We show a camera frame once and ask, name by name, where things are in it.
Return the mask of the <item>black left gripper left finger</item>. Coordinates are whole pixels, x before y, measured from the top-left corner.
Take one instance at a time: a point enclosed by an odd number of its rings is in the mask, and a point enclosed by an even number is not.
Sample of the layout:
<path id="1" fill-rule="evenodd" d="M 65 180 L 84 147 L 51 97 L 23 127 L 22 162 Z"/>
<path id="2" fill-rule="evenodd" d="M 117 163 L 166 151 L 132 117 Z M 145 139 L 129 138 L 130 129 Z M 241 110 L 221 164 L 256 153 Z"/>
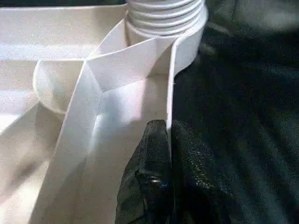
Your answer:
<path id="1" fill-rule="evenodd" d="M 119 187 L 115 223 L 165 224 L 174 204 L 171 157 L 164 120 L 147 123 Z"/>

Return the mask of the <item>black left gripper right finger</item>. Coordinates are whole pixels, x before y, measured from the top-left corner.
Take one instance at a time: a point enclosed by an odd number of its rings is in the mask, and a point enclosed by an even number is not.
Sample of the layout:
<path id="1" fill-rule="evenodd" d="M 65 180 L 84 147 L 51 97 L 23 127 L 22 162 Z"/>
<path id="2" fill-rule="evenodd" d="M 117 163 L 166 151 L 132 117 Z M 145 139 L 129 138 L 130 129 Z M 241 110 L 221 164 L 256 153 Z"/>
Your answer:
<path id="1" fill-rule="evenodd" d="M 178 224 L 231 224 L 232 195 L 212 150 L 185 123 L 171 129 L 175 215 Z"/>

